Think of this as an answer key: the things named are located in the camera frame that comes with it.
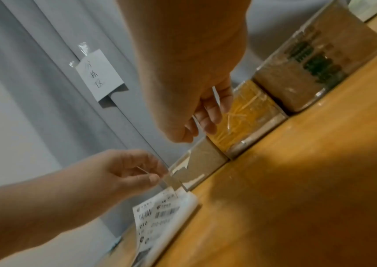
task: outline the wooden surface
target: wooden surface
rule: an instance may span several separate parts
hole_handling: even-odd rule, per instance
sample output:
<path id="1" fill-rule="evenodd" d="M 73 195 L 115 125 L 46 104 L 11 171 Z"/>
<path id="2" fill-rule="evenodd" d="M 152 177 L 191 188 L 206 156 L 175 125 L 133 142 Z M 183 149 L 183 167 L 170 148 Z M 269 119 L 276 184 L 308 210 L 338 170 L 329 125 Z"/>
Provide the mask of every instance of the wooden surface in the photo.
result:
<path id="1" fill-rule="evenodd" d="M 193 192 L 158 267 L 377 266 L 377 57 Z M 130 229 L 102 266 L 134 247 Z"/>

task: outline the white wall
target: white wall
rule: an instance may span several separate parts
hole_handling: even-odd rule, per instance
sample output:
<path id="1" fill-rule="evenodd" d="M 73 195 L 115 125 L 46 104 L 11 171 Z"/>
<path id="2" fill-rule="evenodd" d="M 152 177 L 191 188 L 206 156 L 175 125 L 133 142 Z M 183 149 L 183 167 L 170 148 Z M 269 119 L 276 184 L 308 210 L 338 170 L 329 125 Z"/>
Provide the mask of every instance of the white wall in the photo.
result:
<path id="1" fill-rule="evenodd" d="M 0 185 L 60 169 L 30 122 L 0 83 Z M 0 261 L 0 267 L 92 267 L 114 236 L 101 220 Z"/>

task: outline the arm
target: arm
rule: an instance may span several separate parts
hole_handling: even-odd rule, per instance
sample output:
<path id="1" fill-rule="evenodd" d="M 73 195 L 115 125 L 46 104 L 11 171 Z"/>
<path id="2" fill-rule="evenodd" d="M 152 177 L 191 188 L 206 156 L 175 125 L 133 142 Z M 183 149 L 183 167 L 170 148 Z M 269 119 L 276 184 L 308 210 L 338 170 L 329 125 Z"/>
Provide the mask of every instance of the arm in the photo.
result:
<path id="1" fill-rule="evenodd" d="M 206 132 L 216 132 L 221 111 L 232 104 L 229 73 L 245 51 L 250 0 L 117 2 L 158 127 L 174 142 L 191 142 L 198 133 L 194 115 Z"/>
<path id="2" fill-rule="evenodd" d="M 0 187 L 0 259 L 92 221 L 157 185 L 166 173 L 147 152 L 109 150 L 59 172 Z"/>

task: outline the fingernail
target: fingernail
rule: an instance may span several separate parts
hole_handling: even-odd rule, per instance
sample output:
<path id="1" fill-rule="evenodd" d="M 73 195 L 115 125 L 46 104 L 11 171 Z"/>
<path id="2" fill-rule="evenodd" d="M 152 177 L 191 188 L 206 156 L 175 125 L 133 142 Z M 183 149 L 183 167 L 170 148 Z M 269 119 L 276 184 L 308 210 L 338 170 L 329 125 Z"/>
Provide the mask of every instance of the fingernail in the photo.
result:
<path id="1" fill-rule="evenodd" d="M 159 182 L 159 180 L 160 180 L 161 178 L 160 178 L 159 175 L 157 175 L 157 174 L 151 174 L 151 175 L 149 175 L 149 179 L 150 179 L 150 183 L 151 183 L 152 185 L 155 185 L 155 184 L 157 184 L 157 183 Z"/>

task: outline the taped box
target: taped box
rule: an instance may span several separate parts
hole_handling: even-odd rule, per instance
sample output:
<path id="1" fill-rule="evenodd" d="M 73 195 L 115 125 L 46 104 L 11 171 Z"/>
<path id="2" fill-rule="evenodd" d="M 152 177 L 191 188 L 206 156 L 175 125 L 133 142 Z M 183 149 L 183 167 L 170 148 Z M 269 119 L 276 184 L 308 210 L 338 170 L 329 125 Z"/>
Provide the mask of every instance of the taped box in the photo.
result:
<path id="1" fill-rule="evenodd" d="M 170 179 L 173 183 L 178 181 L 189 191 L 227 161 L 228 158 L 205 137 L 169 168 Z"/>
<path id="2" fill-rule="evenodd" d="M 234 89 L 231 110 L 209 138 L 234 159 L 286 119 L 287 115 L 262 89 L 246 80 Z"/>
<path id="3" fill-rule="evenodd" d="M 253 79 L 287 113 L 297 113 L 377 55 L 377 33 L 334 0 L 257 69 Z"/>

